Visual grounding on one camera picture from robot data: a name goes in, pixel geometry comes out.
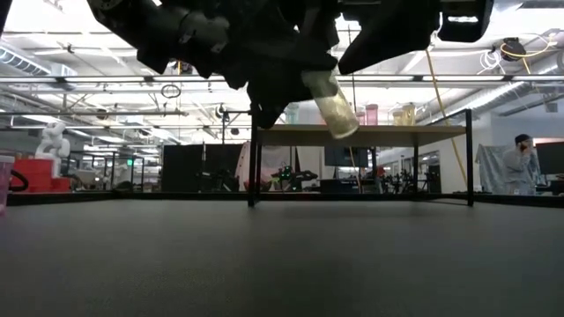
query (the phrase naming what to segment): black table surface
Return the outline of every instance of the black table surface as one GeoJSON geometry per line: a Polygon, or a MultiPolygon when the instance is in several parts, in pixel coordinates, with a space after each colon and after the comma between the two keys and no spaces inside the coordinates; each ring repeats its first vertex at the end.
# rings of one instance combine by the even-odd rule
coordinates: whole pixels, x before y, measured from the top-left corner
{"type": "Polygon", "coordinates": [[[563,316],[564,210],[12,207],[0,218],[0,315],[563,316]]]}

